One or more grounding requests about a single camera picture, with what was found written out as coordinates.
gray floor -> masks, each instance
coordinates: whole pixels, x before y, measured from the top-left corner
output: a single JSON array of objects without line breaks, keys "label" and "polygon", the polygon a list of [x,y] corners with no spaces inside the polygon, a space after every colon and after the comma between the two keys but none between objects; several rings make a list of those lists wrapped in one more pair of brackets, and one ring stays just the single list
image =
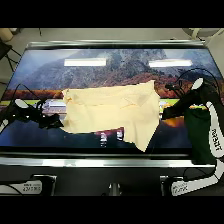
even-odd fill
[{"label": "gray floor", "polygon": [[[181,28],[24,28],[8,44],[22,53],[27,43],[34,41],[68,41],[68,40],[167,40],[173,37],[186,40],[189,36]],[[224,74],[224,35],[218,36],[209,45],[215,61]],[[19,56],[10,52],[9,56],[19,60]],[[8,82],[12,71],[6,58],[0,61],[0,81]],[[0,96],[5,86],[0,85]]]}]

